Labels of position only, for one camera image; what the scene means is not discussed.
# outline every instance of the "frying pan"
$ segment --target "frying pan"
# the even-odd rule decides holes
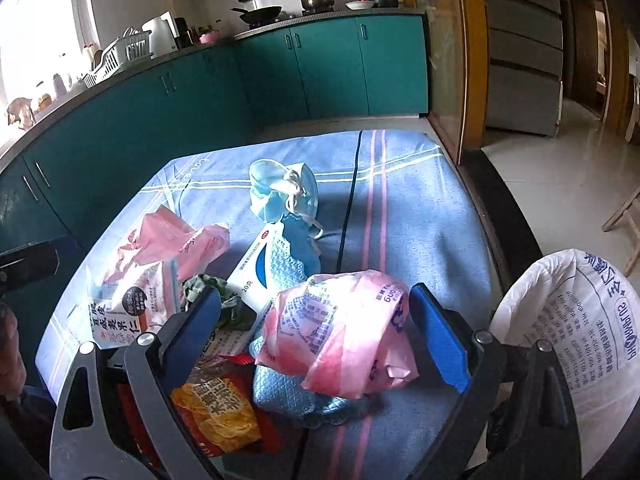
[[[263,7],[256,10],[239,9],[233,7],[231,10],[235,12],[241,12],[240,19],[243,20],[249,26],[269,25],[273,23],[280,14],[282,7]]]

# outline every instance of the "wooden chair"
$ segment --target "wooden chair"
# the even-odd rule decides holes
[[[602,226],[602,230],[607,232],[618,222],[618,220],[624,218],[634,233],[634,237],[636,238],[636,248],[634,249],[633,255],[626,263],[625,270],[622,271],[625,276],[628,276],[631,273],[631,269],[633,269],[638,256],[640,256],[640,203],[636,202],[638,196],[640,196],[640,187],[633,192],[631,197],[629,197],[622,207],[618,209],[613,216],[609,218],[609,220],[604,222]]]

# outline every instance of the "white bowl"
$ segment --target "white bowl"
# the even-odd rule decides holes
[[[362,9],[370,9],[371,7],[373,7],[376,3],[375,2],[349,2],[348,4],[345,4],[347,7],[349,7],[351,10],[362,10]]]

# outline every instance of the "blue face mask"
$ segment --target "blue face mask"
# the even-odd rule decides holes
[[[320,230],[318,184],[309,167],[302,163],[284,166],[277,160],[261,158],[249,168],[251,211],[263,222],[277,222],[286,213],[302,217]]]

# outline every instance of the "window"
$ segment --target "window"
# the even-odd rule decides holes
[[[67,74],[80,75],[81,49],[72,0],[19,0],[5,21],[9,23],[2,23],[0,29],[0,84],[8,103],[17,97],[38,98],[40,81],[54,97],[55,73],[66,84]]]

